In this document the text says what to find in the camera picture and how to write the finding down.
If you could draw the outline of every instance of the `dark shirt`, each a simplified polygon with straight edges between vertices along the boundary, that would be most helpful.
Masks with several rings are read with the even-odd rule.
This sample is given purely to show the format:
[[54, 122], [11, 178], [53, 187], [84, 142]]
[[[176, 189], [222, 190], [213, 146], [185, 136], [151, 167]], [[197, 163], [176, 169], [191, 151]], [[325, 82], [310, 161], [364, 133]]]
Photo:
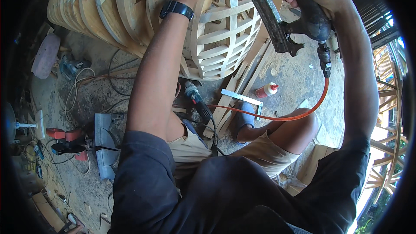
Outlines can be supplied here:
[[361, 139], [321, 159], [312, 182], [294, 197], [247, 158], [208, 158], [180, 197], [167, 143], [126, 132], [109, 234], [343, 233], [355, 219], [368, 152], [369, 141]]

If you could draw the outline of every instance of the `watch strap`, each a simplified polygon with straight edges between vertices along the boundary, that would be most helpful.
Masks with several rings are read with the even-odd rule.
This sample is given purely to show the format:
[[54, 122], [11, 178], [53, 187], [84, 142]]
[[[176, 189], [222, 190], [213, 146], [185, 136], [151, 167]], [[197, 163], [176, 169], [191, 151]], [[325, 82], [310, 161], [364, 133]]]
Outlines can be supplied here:
[[182, 14], [186, 16], [189, 20], [193, 18], [193, 11], [189, 6], [173, 0], [167, 0], [165, 2], [159, 17], [161, 19], [164, 19], [170, 12]]

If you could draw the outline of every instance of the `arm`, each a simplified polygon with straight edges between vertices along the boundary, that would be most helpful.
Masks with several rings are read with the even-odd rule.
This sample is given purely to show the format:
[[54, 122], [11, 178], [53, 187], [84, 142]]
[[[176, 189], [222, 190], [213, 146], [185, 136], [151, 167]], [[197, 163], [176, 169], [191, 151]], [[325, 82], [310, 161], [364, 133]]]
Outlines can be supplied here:
[[[296, 0], [286, 0], [297, 7]], [[370, 139], [379, 107], [370, 39], [352, 0], [314, 0], [332, 19], [344, 58], [344, 143]]]
[[[194, 8], [197, 0], [176, 1]], [[126, 131], [143, 131], [166, 140], [188, 23], [178, 13], [169, 13], [162, 21], [137, 71]]]

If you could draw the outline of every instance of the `khaki shorts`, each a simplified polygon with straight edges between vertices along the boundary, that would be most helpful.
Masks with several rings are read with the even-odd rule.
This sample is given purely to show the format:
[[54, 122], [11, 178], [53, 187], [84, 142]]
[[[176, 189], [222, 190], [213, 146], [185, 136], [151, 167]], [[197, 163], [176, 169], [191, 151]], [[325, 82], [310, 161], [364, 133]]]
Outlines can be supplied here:
[[[168, 142], [176, 163], [176, 179], [191, 174], [202, 160], [211, 156], [211, 150], [206, 148], [198, 136], [185, 125], [184, 127], [186, 128], [186, 135]], [[253, 142], [232, 153], [231, 156], [243, 156], [256, 162], [271, 179], [275, 179], [300, 155], [289, 153], [275, 145], [268, 137], [270, 133], [268, 130]]]

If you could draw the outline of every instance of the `glue bottle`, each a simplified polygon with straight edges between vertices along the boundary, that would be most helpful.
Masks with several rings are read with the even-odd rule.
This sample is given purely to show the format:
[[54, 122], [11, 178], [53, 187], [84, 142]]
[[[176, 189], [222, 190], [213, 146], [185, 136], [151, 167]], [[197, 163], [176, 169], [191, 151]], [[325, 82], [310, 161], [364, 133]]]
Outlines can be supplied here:
[[278, 91], [278, 86], [273, 82], [270, 82], [266, 85], [264, 85], [263, 87], [261, 87], [260, 89], [256, 90], [256, 96], [258, 98], [264, 98], [270, 95], [275, 94]]

